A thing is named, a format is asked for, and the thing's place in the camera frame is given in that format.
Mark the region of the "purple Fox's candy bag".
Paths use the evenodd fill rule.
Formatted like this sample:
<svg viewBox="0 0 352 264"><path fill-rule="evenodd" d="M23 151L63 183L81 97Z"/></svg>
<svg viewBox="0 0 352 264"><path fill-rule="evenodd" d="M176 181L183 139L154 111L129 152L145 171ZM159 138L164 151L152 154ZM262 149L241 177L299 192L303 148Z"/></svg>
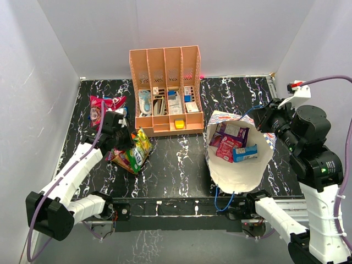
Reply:
<svg viewBox="0 0 352 264"><path fill-rule="evenodd" d="M114 150L110 150L107 152L107 156L106 156L106 161L112 161L115 158L115 153Z"/></svg>

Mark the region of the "green snack packet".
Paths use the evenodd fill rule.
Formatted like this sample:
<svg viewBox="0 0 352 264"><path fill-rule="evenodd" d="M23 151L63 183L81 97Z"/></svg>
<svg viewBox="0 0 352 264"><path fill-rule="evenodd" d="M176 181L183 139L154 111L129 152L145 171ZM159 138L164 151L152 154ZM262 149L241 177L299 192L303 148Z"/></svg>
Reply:
<svg viewBox="0 0 352 264"><path fill-rule="evenodd" d="M133 142L134 146L127 150L126 154L130 163L129 167L134 174L138 174L152 150L152 144L143 128L140 128L135 135L133 134Z"/></svg>

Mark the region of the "orange Fox's candy bag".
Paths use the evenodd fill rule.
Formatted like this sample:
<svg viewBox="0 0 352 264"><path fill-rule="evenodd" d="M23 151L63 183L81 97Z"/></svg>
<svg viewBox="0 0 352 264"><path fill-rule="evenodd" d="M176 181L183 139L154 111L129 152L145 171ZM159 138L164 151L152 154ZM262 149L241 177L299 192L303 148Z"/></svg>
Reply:
<svg viewBox="0 0 352 264"><path fill-rule="evenodd" d="M129 161L129 157L125 151L113 149L115 153L115 158L111 162L116 163L120 167L124 168L128 172L137 175L137 172L133 170L131 163Z"/></svg>

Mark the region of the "blue checkered paper bag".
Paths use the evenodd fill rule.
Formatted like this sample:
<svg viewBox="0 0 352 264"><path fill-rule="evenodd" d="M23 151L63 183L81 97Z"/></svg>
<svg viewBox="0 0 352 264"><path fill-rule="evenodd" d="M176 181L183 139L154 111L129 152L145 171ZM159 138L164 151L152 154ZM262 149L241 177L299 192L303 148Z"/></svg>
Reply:
<svg viewBox="0 0 352 264"><path fill-rule="evenodd" d="M258 157L232 163L217 157L216 151L218 147L210 146L209 143L219 123L229 123L243 128L250 128L246 147L257 145ZM221 111L212 113L206 132L205 157L210 176L217 185L216 194L218 194L219 189L224 193L235 195L248 193L258 187L267 164L272 159L276 136L273 133L257 131L254 120L248 115L240 117L236 114Z"/></svg>

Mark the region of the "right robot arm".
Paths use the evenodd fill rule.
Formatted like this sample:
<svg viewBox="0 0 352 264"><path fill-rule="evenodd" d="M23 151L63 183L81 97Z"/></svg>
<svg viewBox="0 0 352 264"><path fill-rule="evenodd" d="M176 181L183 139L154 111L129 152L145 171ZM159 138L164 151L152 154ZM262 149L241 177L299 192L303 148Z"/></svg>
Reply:
<svg viewBox="0 0 352 264"><path fill-rule="evenodd" d="M344 180L340 158L325 146L331 128L324 110L311 105L292 108L274 98L254 109L261 133L273 133L290 153L289 164L305 197L309 227L283 211L267 191L248 194L245 212L263 217L286 242L294 263L351 263L345 234L336 226L342 214L337 204Z"/></svg>

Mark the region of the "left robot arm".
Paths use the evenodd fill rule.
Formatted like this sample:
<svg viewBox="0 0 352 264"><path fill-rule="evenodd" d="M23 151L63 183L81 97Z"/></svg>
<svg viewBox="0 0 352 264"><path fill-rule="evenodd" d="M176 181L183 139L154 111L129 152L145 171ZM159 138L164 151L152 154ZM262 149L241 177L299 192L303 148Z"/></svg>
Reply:
<svg viewBox="0 0 352 264"><path fill-rule="evenodd" d="M133 140L127 118L116 111L107 111L101 124L90 128L76 151L61 171L40 192L28 194L27 222L31 229L62 241L77 223L98 215L109 219L114 211L112 198L95 191L73 201L78 187L93 167L113 148L128 149Z"/></svg>

